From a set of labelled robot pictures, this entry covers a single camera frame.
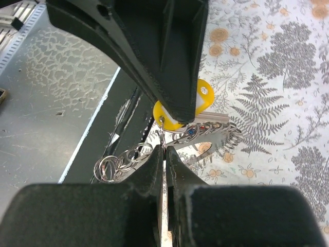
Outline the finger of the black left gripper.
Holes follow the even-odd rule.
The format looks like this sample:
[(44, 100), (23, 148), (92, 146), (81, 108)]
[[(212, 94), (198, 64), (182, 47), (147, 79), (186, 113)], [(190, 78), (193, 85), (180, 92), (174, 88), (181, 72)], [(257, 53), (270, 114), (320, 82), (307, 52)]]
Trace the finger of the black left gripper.
[(129, 31), (108, 1), (47, 1), (46, 5), (52, 25), (108, 55), (152, 103), (161, 99), (159, 82), (143, 64)]
[(168, 110), (196, 94), (208, 1), (113, 1), (143, 64), (160, 84)]

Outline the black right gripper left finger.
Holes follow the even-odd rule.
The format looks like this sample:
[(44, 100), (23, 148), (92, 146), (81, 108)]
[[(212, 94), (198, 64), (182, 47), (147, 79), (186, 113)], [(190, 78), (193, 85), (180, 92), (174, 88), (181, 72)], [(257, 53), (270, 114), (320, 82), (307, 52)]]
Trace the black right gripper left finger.
[(1, 221), (1, 246), (160, 246), (163, 148), (115, 184), (32, 184)]

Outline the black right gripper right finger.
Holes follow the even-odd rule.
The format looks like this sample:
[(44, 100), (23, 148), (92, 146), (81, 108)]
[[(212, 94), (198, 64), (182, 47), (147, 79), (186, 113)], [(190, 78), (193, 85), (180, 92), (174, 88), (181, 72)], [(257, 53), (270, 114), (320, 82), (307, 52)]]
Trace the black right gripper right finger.
[(290, 186), (209, 185), (166, 150), (174, 246), (326, 246), (311, 207)]

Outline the white disc with keyrings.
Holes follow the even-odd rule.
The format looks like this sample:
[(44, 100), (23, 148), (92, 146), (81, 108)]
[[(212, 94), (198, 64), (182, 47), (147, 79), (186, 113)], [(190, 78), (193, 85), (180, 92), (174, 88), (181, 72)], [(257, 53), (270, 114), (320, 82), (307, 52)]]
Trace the white disc with keyrings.
[[(175, 151), (180, 151), (187, 147), (196, 150), (198, 145), (208, 144), (209, 146), (194, 155), (187, 165), (199, 163), (201, 160), (212, 156), (214, 153), (224, 155), (234, 150), (242, 142), (242, 132), (236, 124), (229, 121), (228, 115), (219, 115), (218, 118), (202, 118), (197, 122), (190, 123), (181, 130), (169, 131), (172, 140), (165, 143), (165, 130), (159, 127), (155, 133), (159, 137), (160, 145), (167, 148), (173, 147)], [(137, 143), (120, 155), (108, 155), (99, 159), (94, 165), (94, 177), (101, 183), (119, 183), (144, 164), (152, 154), (154, 146), (148, 142)]]

